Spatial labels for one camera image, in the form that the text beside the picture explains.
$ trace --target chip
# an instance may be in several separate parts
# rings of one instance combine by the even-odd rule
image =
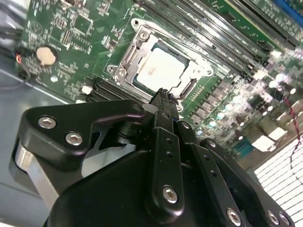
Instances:
[[[169,53],[155,48],[138,72],[137,80],[150,90],[171,90],[180,83],[185,65]]]

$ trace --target motherboard screw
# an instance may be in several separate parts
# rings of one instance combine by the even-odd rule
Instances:
[[[147,32],[141,32],[141,33],[140,33],[140,38],[141,38],[142,40],[146,40],[146,39],[148,38],[148,33],[147,33]]]

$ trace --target mounting hole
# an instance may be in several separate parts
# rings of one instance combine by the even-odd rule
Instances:
[[[217,173],[216,173],[214,170],[211,170],[210,173],[211,173],[214,177],[217,176]]]
[[[209,156],[207,156],[207,155],[204,155],[204,158],[205,158],[206,161],[210,160]]]
[[[172,141],[169,138],[166,139],[166,142],[168,142],[169,144],[172,144]]]
[[[138,26],[138,25],[139,25],[139,21],[134,20],[134,21],[133,21],[133,24],[134,24],[135,26]]]
[[[166,119],[170,118],[170,116],[167,112],[162,112],[162,116],[165,117]]]
[[[172,158],[173,157],[173,155],[168,151],[168,152],[166,152],[166,155],[167,155],[167,157],[170,157],[170,158]]]
[[[182,124],[183,124],[184,128],[189,129],[189,125],[186,122],[183,122]]]

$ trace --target cable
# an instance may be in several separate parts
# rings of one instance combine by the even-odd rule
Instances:
[[[298,137],[298,143],[294,147],[294,150],[292,151],[292,154],[290,156],[290,169],[292,170],[293,175],[296,177],[296,180],[298,180],[301,183],[301,185],[303,185],[303,182],[300,180],[299,177],[296,176],[296,174],[293,170],[293,156],[294,156],[295,152],[298,150],[299,145],[301,144],[301,136],[300,136],[300,131],[299,131],[299,125],[298,125],[298,122],[296,120],[294,109],[293,109],[293,107],[292,107],[292,105],[291,105],[291,103],[290,103],[290,101],[288,100],[287,97],[284,98],[284,102],[288,105],[288,107],[290,109],[290,115],[293,118],[294,127],[295,127],[297,137]]]
[[[0,87],[0,91],[18,89],[18,88],[22,87],[24,85],[24,83],[28,83],[30,81],[31,73],[30,73],[29,69],[26,67],[26,65],[22,62],[22,57],[21,57],[20,54],[16,55],[16,61],[22,67],[22,69],[26,72],[26,74],[27,74],[26,78],[24,79],[23,83],[21,83],[21,84],[14,85],[14,86],[2,86],[2,87]]]

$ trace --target black wire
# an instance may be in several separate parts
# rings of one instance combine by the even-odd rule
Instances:
[[[28,83],[30,81],[30,79],[32,78],[31,73],[29,71],[29,69],[26,67],[26,65],[24,63],[19,63],[19,65],[22,67],[22,69],[25,71],[25,73],[27,74],[26,78],[23,80],[23,83],[21,84],[17,84],[14,86],[0,86],[0,92],[1,91],[8,91],[8,90],[15,90],[18,89],[20,87],[22,87],[25,83]]]

